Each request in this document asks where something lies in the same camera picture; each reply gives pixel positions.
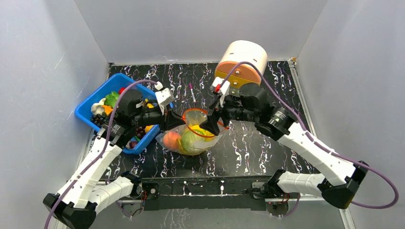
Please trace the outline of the yellow banana bunch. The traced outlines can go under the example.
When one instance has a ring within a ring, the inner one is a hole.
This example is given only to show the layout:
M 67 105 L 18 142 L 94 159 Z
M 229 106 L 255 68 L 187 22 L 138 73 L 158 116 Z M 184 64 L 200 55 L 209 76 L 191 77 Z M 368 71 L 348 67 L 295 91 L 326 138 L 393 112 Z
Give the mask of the yellow banana bunch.
M 212 134 L 211 132 L 200 128 L 199 125 L 192 125 L 192 126 L 187 126 L 189 131 L 191 131 L 193 134 L 197 135 L 198 137 L 202 137 L 205 139 L 211 139 L 216 137 L 214 134 Z

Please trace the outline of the peach fruit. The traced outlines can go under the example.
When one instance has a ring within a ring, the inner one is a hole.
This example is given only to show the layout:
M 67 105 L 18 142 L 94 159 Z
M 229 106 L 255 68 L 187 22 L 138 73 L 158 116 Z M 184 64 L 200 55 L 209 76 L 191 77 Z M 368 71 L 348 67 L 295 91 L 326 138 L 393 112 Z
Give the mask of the peach fruit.
M 163 142 L 163 146 L 171 151 L 177 151 L 179 150 L 179 140 L 180 140 L 181 136 L 173 131 L 168 131 L 167 133 L 165 133 L 162 142 Z

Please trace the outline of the clear zip top bag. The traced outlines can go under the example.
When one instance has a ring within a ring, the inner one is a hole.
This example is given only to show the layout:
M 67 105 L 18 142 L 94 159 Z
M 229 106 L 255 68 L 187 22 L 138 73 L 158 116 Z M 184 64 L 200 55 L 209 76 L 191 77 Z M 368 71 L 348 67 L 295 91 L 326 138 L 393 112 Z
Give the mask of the clear zip top bag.
M 224 135 L 228 127 L 222 122 L 217 122 L 220 133 L 214 135 L 199 127 L 207 120 L 207 111 L 200 108 L 186 110 L 182 116 L 184 125 L 170 131 L 165 131 L 156 136 L 157 142 L 164 148 L 182 155 L 195 156 L 212 148 Z

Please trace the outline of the green cabbage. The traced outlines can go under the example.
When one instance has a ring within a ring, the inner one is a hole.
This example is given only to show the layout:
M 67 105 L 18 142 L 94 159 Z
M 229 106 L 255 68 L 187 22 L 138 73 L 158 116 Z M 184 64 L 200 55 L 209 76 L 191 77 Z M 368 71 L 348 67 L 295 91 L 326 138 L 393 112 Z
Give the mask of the green cabbage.
M 183 132 L 180 139 L 181 153 L 185 155 L 197 155 L 202 153 L 204 149 L 199 145 L 204 141 L 205 138 L 198 137 L 189 130 Z

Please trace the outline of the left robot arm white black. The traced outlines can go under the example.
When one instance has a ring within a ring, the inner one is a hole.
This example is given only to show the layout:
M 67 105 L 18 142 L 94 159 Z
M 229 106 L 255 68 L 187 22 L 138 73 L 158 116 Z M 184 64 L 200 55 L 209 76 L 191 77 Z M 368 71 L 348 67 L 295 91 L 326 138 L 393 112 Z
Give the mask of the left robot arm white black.
M 149 108 L 140 91 L 124 89 L 84 161 L 62 188 L 45 196 L 43 203 L 49 215 L 44 228 L 54 218 L 71 229 L 87 229 L 100 211 L 120 198 L 140 197 L 143 191 L 140 178 L 128 172 L 103 188 L 94 188 L 107 166 L 136 135 L 138 127 L 157 125 L 160 130 L 170 130 L 184 124 L 171 108 L 174 98 L 170 89 L 158 90 L 155 97 L 152 103 L 156 106 Z

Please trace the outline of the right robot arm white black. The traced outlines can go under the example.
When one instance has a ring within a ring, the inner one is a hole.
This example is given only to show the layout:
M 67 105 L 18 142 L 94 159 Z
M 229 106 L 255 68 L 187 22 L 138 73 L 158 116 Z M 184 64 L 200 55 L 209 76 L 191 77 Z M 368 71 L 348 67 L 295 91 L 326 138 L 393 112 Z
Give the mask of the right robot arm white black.
M 200 128 L 219 135 L 219 120 L 224 125 L 232 120 L 252 122 L 260 133 L 292 149 L 318 170 L 317 174 L 298 174 L 279 169 L 265 184 L 252 186 L 250 194 L 255 198 L 310 194 L 322 197 L 336 208 L 346 209 L 367 170 L 325 152 L 324 146 L 316 144 L 315 138 L 291 113 L 268 101 L 266 91 L 258 84 L 243 85 L 238 101 L 232 99 L 229 86 L 219 78 L 211 85 L 216 98 Z

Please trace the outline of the pink marker pen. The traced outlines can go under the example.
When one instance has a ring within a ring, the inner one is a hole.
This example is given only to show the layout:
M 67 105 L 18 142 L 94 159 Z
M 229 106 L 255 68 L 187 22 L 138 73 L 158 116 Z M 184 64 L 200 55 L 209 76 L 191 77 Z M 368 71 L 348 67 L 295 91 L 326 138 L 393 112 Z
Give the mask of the pink marker pen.
M 191 92 L 191 96 L 192 96 L 192 101 L 193 101 L 194 104 L 196 104 L 196 97 L 195 97 L 195 94 L 194 94 L 192 83 L 189 83 L 189 88 L 190 88 L 190 92 Z

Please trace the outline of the red bell pepper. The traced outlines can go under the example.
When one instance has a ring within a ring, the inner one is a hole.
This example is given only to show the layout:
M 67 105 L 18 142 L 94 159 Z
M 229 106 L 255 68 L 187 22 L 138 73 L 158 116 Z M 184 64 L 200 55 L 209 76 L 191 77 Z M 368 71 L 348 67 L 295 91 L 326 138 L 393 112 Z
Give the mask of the red bell pepper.
M 123 91 L 125 90 L 125 88 L 123 87 L 123 88 L 121 88 L 120 90 L 119 90 L 119 94 L 122 94 L 123 93 Z

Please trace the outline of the green leafy vegetable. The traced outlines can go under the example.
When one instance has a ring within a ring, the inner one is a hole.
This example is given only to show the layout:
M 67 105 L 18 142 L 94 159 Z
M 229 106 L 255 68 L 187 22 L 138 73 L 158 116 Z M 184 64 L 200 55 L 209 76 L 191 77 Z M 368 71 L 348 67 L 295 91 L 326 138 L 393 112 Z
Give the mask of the green leafy vegetable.
M 120 94 L 118 92 L 112 91 L 105 96 L 104 105 L 114 108 L 119 96 Z

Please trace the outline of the orange carrot piece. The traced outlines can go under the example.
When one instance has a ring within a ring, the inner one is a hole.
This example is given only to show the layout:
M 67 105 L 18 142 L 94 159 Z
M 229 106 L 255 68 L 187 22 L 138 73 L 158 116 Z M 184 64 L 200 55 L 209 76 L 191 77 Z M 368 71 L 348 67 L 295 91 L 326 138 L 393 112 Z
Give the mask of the orange carrot piece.
M 103 113 L 105 113 L 107 116 L 109 116 L 114 110 L 114 108 L 109 105 L 102 105 L 102 108 L 104 109 Z

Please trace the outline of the round pastel drawer cabinet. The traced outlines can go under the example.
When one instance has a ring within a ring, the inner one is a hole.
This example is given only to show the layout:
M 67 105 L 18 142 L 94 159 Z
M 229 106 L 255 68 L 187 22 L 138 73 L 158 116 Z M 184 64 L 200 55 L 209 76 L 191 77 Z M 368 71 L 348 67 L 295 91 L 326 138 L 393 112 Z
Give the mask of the round pastel drawer cabinet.
M 263 47 L 254 42 L 244 40 L 234 41 L 228 46 L 219 61 L 214 76 L 225 78 L 234 65 L 239 62 L 249 62 L 263 74 L 268 62 L 267 52 Z M 229 93 L 238 97 L 239 89 L 244 84 L 256 83 L 260 85 L 262 78 L 252 66 L 242 64 L 232 72 L 228 81 L 230 82 Z

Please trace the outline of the dark purple grapes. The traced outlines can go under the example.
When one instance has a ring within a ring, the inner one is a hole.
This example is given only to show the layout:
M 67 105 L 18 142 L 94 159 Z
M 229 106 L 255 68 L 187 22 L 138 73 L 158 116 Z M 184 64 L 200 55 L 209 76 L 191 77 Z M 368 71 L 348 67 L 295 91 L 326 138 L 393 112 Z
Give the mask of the dark purple grapes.
M 93 114 L 90 119 L 91 123 L 95 124 L 98 128 L 102 128 L 103 125 L 108 121 L 108 116 L 103 114 Z

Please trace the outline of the white garlic bulb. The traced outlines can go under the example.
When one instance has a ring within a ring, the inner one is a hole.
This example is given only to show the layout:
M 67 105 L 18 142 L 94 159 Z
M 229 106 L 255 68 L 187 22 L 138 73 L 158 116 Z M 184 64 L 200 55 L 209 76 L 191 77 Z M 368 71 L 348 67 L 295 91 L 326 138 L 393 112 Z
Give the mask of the white garlic bulb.
M 93 115 L 102 115 L 105 112 L 104 103 L 106 98 L 101 99 L 99 102 L 92 104 L 91 113 Z

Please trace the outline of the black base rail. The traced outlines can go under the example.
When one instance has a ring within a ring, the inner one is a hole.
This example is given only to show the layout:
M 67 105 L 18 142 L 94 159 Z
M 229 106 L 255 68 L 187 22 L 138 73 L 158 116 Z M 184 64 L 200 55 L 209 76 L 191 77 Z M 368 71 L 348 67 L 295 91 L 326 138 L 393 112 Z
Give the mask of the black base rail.
M 140 204 L 145 211 L 164 209 L 250 209 L 266 211 L 276 203 L 286 206 L 298 193 L 282 194 L 266 187 L 269 176 L 154 177 L 142 180 L 145 191 L 120 204 Z

